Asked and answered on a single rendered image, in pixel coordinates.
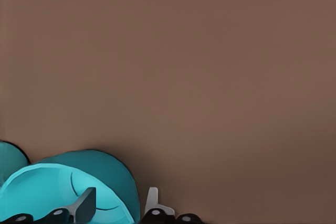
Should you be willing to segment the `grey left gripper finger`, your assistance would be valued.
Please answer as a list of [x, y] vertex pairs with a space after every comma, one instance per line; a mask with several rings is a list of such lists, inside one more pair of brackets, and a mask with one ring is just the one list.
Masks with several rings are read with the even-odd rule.
[[96, 213], [96, 188], [87, 188], [72, 204], [53, 209], [42, 218], [31, 214], [15, 214], [0, 224], [88, 224]]

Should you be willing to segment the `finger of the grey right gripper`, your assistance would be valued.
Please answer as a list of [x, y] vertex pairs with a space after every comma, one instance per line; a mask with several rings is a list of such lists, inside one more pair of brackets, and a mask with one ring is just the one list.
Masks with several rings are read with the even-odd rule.
[[159, 203], [159, 190], [150, 187], [145, 213], [140, 220], [140, 224], [202, 224], [202, 219], [192, 213], [175, 216], [175, 210]]

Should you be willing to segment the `teal bowl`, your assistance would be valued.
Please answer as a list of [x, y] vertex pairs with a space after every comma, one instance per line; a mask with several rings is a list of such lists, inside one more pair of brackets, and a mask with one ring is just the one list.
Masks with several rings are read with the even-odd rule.
[[0, 140], [0, 188], [13, 173], [29, 164], [27, 154], [19, 146]]
[[26, 213], [40, 219], [70, 205], [89, 187], [96, 212], [89, 224], [135, 224], [141, 219], [133, 176], [115, 157], [95, 150], [42, 159], [14, 172], [0, 188], [0, 220]]

